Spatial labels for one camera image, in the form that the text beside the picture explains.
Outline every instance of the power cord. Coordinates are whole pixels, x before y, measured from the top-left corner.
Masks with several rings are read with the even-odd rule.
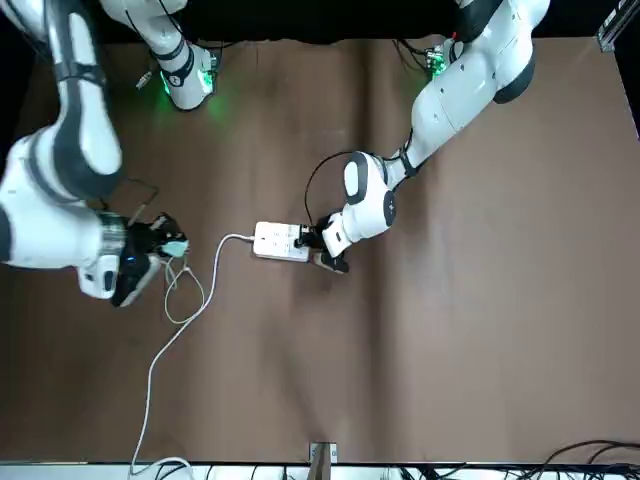
[[[164,277],[165,277],[165,281],[167,281],[167,284],[169,286],[167,287],[167,290],[165,291],[165,294],[164,294],[164,313],[169,319],[169,321],[174,325],[183,325],[187,323],[191,319],[191,317],[188,317],[184,320],[174,320],[171,314],[169,313],[169,295],[171,294],[172,291],[175,291],[178,289],[178,279],[184,274],[187,274],[191,278],[193,278],[193,281],[196,282],[196,285],[200,290],[200,297],[201,297],[200,308],[202,308],[202,306],[205,303],[204,288],[202,288],[202,284],[200,283],[200,280],[198,280],[198,278],[193,273],[193,270],[191,270],[191,267],[187,264],[187,257],[185,257],[184,262],[182,264],[182,268],[178,271],[178,273],[177,274],[174,273],[173,269],[171,268],[171,261],[174,258],[175,257],[171,257],[167,262],[165,262]]]
[[[386,158],[386,157],[381,157],[379,155],[375,155],[373,153],[369,153],[369,155],[376,157],[384,162],[392,162],[395,160],[399,160],[403,155],[403,153],[405,153],[409,148],[409,146],[411,145],[412,139],[413,139],[413,128],[409,131],[409,139],[403,144],[403,146],[399,150],[399,153],[394,157]],[[355,150],[343,150],[343,151],[334,153],[332,155],[329,155],[328,157],[324,158],[320,163],[318,163],[316,167],[313,169],[313,171],[311,172],[311,175],[309,176],[309,180],[307,180],[307,185],[304,189],[304,209],[307,212],[307,217],[309,218],[309,225],[314,225],[313,218],[311,217],[311,212],[309,211],[309,202],[308,202],[309,187],[311,186],[311,181],[313,180],[313,177],[315,177],[316,173],[318,173],[318,170],[320,170],[327,162],[341,155],[350,155],[354,153],[354,151]]]
[[[142,214],[144,209],[147,208],[156,199],[156,197],[160,193],[160,189],[154,185],[148,184],[144,180],[140,180],[139,178],[127,178],[127,180],[131,183],[137,183],[138,185],[141,185],[151,190],[151,195],[149,196],[149,198],[140,204],[140,206],[137,208],[135,213],[129,219],[129,222],[127,223],[127,227],[130,227],[136,222],[138,218],[140,218],[140,215]]]
[[[307,216],[309,217],[309,225],[313,225],[313,218],[311,218],[311,212],[309,211],[309,204],[307,202],[307,197],[309,196],[309,187],[311,186],[311,181],[313,180],[313,177],[315,177],[316,173],[318,173],[318,170],[320,170],[322,166],[328,161],[333,160],[334,158],[339,157],[341,155],[349,155],[353,152],[354,150],[343,150],[342,152],[329,155],[327,158],[322,160],[318,165],[316,165],[316,168],[314,168],[313,172],[311,172],[311,175],[309,176],[309,180],[307,181],[307,186],[304,189],[304,209],[307,211]]]
[[[237,239],[237,240],[242,240],[244,242],[248,242],[251,243],[255,240],[255,238],[253,236],[245,236],[245,235],[240,235],[237,233],[229,233],[227,235],[225,235],[224,237],[222,237],[222,240],[220,240],[220,243],[218,244],[218,248],[216,250],[216,254],[213,260],[213,276],[211,279],[211,289],[209,290],[209,296],[207,297],[206,301],[200,306],[200,308],[190,317],[187,318],[186,321],[181,322],[181,327],[171,336],[171,338],[169,339],[169,341],[167,341],[167,343],[158,351],[158,353],[156,354],[155,357],[153,357],[153,360],[151,361],[151,365],[149,366],[149,372],[147,374],[147,394],[146,394],[146,401],[145,401],[145,407],[144,407],[144,419],[142,421],[142,428],[140,429],[140,437],[138,438],[138,443],[136,445],[135,451],[133,452],[133,458],[131,459],[131,465],[129,466],[129,472],[127,475],[128,479],[131,479],[131,477],[135,477],[138,476],[144,472],[146,472],[147,470],[149,470],[150,468],[154,468],[154,467],[158,467],[158,466],[162,466],[164,464],[167,463],[178,463],[180,464],[182,467],[186,467],[189,469],[189,476],[191,477],[192,480],[195,480],[195,474],[193,472],[193,469],[191,468],[191,464],[180,457],[167,457],[167,458],[163,458],[161,460],[158,460],[157,462],[154,462],[150,465],[147,465],[145,467],[142,467],[140,470],[135,470],[136,467],[136,460],[138,459],[138,454],[140,453],[140,447],[142,446],[142,441],[144,440],[144,435],[147,431],[147,423],[149,421],[149,407],[151,405],[151,380],[152,380],[152,376],[153,376],[153,369],[156,366],[156,363],[158,362],[158,360],[160,359],[160,357],[164,354],[164,352],[166,352],[169,347],[171,345],[173,345],[175,343],[175,341],[178,339],[178,337],[180,337],[180,335],[182,335],[182,333],[189,327],[189,325],[191,325],[191,323],[198,318],[198,316],[209,306],[209,304],[211,303],[211,300],[213,299],[213,294],[215,292],[216,289],[216,280],[217,280],[217,276],[218,276],[218,263],[220,260],[220,253],[222,251],[222,247],[224,247],[224,244],[231,239]]]

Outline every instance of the electrical outlet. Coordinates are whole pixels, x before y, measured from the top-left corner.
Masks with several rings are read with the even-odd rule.
[[[289,262],[308,262],[309,247],[298,248],[294,242],[300,236],[301,225],[258,222],[253,253],[257,257]]]

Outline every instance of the black cable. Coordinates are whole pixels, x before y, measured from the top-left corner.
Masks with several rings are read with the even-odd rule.
[[[169,470],[166,474],[164,474],[162,477],[160,476],[160,472],[162,471],[162,468],[164,467],[164,465],[160,465],[160,468],[158,469],[158,471],[156,472],[156,476],[154,478],[154,480],[164,480],[165,478],[167,478],[169,475],[172,475],[174,473],[176,473],[178,470],[182,470],[183,468],[186,468],[184,465],[178,465],[176,468],[174,468],[173,470]]]
[[[311,212],[309,212],[309,204],[307,203],[307,197],[309,195],[309,187],[311,186],[311,180],[313,180],[313,177],[318,172],[318,170],[320,170],[320,168],[322,168],[322,166],[325,163],[327,163],[329,160],[333,160],[334,158],[339,157],[340,155],[349,155],[351,153],[353,153],[353,150],[343,150],[341,152],[334,153],[333,155],[329,155],[327,158],[322,160],[318,165],[316,165],[316,168],[314,168],[313,172],[311,172],[309,181],[307,181],[307,186],[304,189],[304,208],[307,211],[307,216],[309,217],[309,226],[313,225],[313,218],[311,218]]]
[[[400,44],[406,48],[407,50],[409,50],[411,53],[415,53],[417,55],[426,55],[426,53],[423,50],[419,50],[416,47],[414,47],[413,45],[411,45],[408,41],[406,41],[404,38],[399,38],[398,42],[400,42]]]
[[[626,448],[629,450],[638,450],[638,447],[632,447],[632,446],[626,446],[626,445],[608,445],[606,447],[601,448],[600,450],[598,450],[596,453],[594,453],[591,458],[589,458],[589,460],[587,461],[588,464],[592,464],[593,462],[596,461],[596,459],[600,456],[603,455],[604,453],[610,451],[610,450],[616,450],[618,448]]]
[[[518,480],[529,480],[531,479],[534,475],[538,475],[538,478],[540,478],[540,476],[547,470],[547,467],[549,466],[549,464],[551,463],[551,461],[558,457],[559,455],[566,453],[570,450],[575,450],[577,448],[582,448],[582,447],[588,447],[590,445],[607,445],[607,446],[616,446],[616,447],[626,447],[626,448],[638,448],[640,449],[640,444],[639,443],[635,443],[635,442],[619,442],[619,441],[615,441],[615,440],[588,440],[585,442],[579,442],[579,443],[574,443],[571,445],[568,445],[566,447],[562,447],[558,450],[556,450],[555,452],[553,452],[551,455],[549,455],[549,457],[544,461],[544,463],[542,463],[541,465],[539,465],[538,467],[535,467],[533,469],[531,469],[530,471],[528,471],[527,473],[520,475],[518,477]]]
[[[421,68],[418,68],[414,65],[411,65],[407,59],[405,58],[405,56],[402,54],[402,51],[400,50],[400,45],[398,44],[397,40],[391,40],[391,43],[393,43],[394,48],[396,49],[396,52],[398,54],[398,57],[400,58],[400,63],[402,63],[402,66],[405,68],[408,68],[410,70],[413,70],[414,72],[424,72]]]
[[[467,462],[461,463],[457,467],[454,467],[453,470],[451,470],[450,472],[447,472],[444,475],[438,475],[438,478],[439,479],[449,478],[449,477],[451,477],[451,475],[453,475],[454,473],[459,472],[460,470],[462,470],[466,466],[467,466]]]

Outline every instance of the wire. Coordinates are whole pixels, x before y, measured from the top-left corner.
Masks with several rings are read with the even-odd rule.
[[[439,479],[443,479],[443,478],[449,478],[451,477],[451,475],[453,475],[454,473],[459,472],[460,470],[462,470],[464,467],[467,466],[467,463],[461,463],[460,465],[458,465],[457,467],[454,467],[453,470],[445,473],[444,475],[438,475]]]
[[[178,470],[182,470],[183,468],[185,468],[184,465],[178,465],[176,468],[174,468],[173,470],[169,470],[162,477],[160,477],[160,472],[162,471],[163,467],[164,467],[164,465],[160,465],[160,468],[158,469],[158,472],[156,473],[155,480],[165,480],[165,478],[167,478],[170,475],[176,473]]]
[[[396,49],[396,52],[398,54],[398,57],[400,58],[400,62],[402,63],[403,67],[408,68],[410,70],[413,70],[414,72],[424,73],[424,70],[422,70],[421,68],[416,67],[415,65],[411,65],[407,61],[405,56],[402,54],[402,51],[400,50],[400,45],[398,44],[397,40],[391,40],[391,42],[393,43],[393,46]]]
[[[129,472],[127,474],[127,478],[129,479],[131,479],[131,477],[134,477],[146,472],[150,468],[154,468],[169,462],[175,462],[175,463],[180,463],[181,465],[184,465],[186,468],[188,468],[189,476],[192,478],[192,480],[195,480],[195,474],[193,472],[193,469],[191,468],[191,464],[189,464],[187,460],[179,457],[163,458],[161,460],[158,460],[157,462],[154,462],[150,465],[142,467],[138,471],[135,470],[135,466],[136,466],[136,460],[138,459],[138,454],[140,453],[140,447],[142,446],[142,441],[144,440],[144,435],[147,431],[147,423],[149,421],[149,407],[151,405],[151,380],[153,377],[153,369],[155,368],[156,363],[158,362],[160,357],[164,354],[164,352],[166,352],[169,349],[169,347],[173,345],[173,343],[178,339],[178,337],[182,335],[182,333],[189,327],[189,325],[191,325],[191,323],[196,318],[198,318],[198,316],[211,303],[211,300],[213,299],[213,294],[216,289],[216,279],[218,277],[218,262],[220,260],[220,252],[222,251],[222,247],[224,247],[224,244],[230,239],[238,239],[245,242],[253,242],[254,237],[239,235],[237,233],[229,233],[224,237],[222,237],[222,240],[220,240],[220,243],[218,244],[218,248],[216,250],[216,254],[213,260],[213,275],[211,279],[211,289],[209,290],[209,296],[207,297],[206,302],[204,302],[202,306],[193,315],[191,315],[186,322],[182,324],[182,326],[171,336],[169,341],[167,341],[167,343],[158,351],[156,356],[153,357],[153,360],[151,361],[151,365],[149,366],[149,372],[147,374],[147,394],[146,394],[145,407],[144,407],[144,419],[142,421],[142,428],[140,429],[140,437],[138,438],[138,444],[136,445],[135,451],[133,452],[133,458],[131,459],[131,465],[129,466]]]
[[[316,168],[314,168],[313,172],[311,172],[311,176],[307,181],[307,186],[304,189],[304,209],[307,211],[307,216],[309,217],[309,225],[313,225],[313,218],[311,218],[311,212],[309,212],[309,204],[307,203],[307,197],[309,196],[309,187],[311,186],[311,180],[313,180],[313,177],[315,176],[315,174],[318,172],[318,170],[320,170],[320,168],[322,168],[322,166],[325,163],[327,163],[330,160],[333,160],[336,157],[339,157],[340,155],[349,155],[353,152],[354,152],[353,150],[343,150],[341,152],[334,153],[333,155],[329,155],[327,158],[322,160],[318,165],[316,165]]]
[[[640,449],[640,447],[634,447],[634,446],[627,446],[627,445],[608,445],[606,447],[601,448],[600,450],[598,450],[596,453],[594,453],[591,458],[589,458],[589,460],[587,461],[588,464],[592,464],[593,462],[596,461],[596,459],[604,454],[605,452],[608,452],[610,450],[616,450],[618,448],[626,448],[626,449],[630,449],[630,450],[638,450]]]
[[[191,270],[191,267],[189,267],[189,265],[187,265],[187,260],[185,257],[184,263],[182,265],[182,268],[180,269],[180,271],[178,272],[178,274],[176,275],[173,272],[173,269],[171,268],[171,261],[174,259],[175,257],[171,257],[169,259],[168,262],[165,263],[165,280],[167,279],[167,271],[170,272],[170,275],[173,276],[173,280],[171,281],[171,283],[169,283],[169,287],[167,288],[167,291],[164,294],[164,313],[167,315],[167,318],[169,319],[169,321],[175,325],[183,325],[187,322],[190,321],[191,317],[188,317],[184,320],[174,320],[173,317],[171,316],[171,314],[169,313],[169,294],[171,293],[172,290],[177,290],[177,283],[178,283],[178,279],[183,275],[183,274],[188,274],[191,278],[193,278],[193,281],[196,282],[196,285],[198,285],[198,288],[200,289],[200,308],[202,308],[202,306],[204,305],[205,299],[204,299],[204,288],[202,288],[202,284],[200,283],[200,280],[198,280],[198,278],[195,276],[195,274],[193,273],[193,271]]]
[[[156,197],[160,193],[160,189],[158,187],[154,186],[154,185],[148,184],[144,180],[140,180],[139,178],[127,178],[127,180],[132,182],[132,183],[137,183],[138,185],[142,185],[143,187],[146,187],[146,188],[152,190],[151,195],[149,196],[149,198],[140,204],[140,206],[137,208],[137,210],[134,212],[134,214],[129,219],[129,222],[127,223],[127,227],[130,227],[140,217],[140,215],[142,214],[144,209],[147,208],[156,199]]]

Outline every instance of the green led light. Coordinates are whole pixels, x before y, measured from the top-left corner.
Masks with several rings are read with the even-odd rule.
[[[210,71],[202,71],[198,70],[198,79],[202,84],[202,88],[206,93],[211,93],[213,91],[213,76]]]
[[[162,72],[160,72],[160,78],[162,79],[162,83],[164,83],[164,93],[171,96],[171,92],[169,91],[169,84],[164,79],[164,75],[162,74]]]

